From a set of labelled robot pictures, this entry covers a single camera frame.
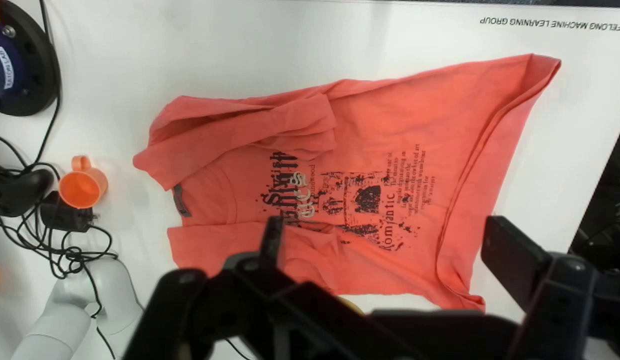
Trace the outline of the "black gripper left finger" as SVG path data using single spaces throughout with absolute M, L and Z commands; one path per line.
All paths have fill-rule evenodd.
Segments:
M 283 219 L 280 215 L 272 215 L 266 222 L 261 241 L 259 241 L 259 259 L 267 265 L 277 264 L 277 249 L 282 243 Z

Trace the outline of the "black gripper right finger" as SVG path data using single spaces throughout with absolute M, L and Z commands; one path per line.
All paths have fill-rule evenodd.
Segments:
M 552 256 L 506 215 L 485 218 L 480 258 L 521 310 L 529 307 L 552 261 Z

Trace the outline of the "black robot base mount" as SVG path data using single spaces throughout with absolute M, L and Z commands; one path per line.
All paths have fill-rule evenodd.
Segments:
M 0 114 L 31 116 L 59 95 L 59 65 L 44 27 L 0 0 Z

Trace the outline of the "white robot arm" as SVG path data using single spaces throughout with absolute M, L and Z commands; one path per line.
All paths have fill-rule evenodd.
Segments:
M 113 360 L 208 360 L 214 343 L 237 337 L 259 360 L 558 360 L 550 305 L 538 299 L 519 323 L 477 311 L 351 310 L 311 282 L 274 265 L 282 224 L 272 219 L 258 253 L 237 253 L 214 278 L 165 274 L 140 305 L 125 268 L 101 259 L 108 286 L 86 298 L 61 279 L 11 360 L 71 360 L 92 315 L 130 340 Z

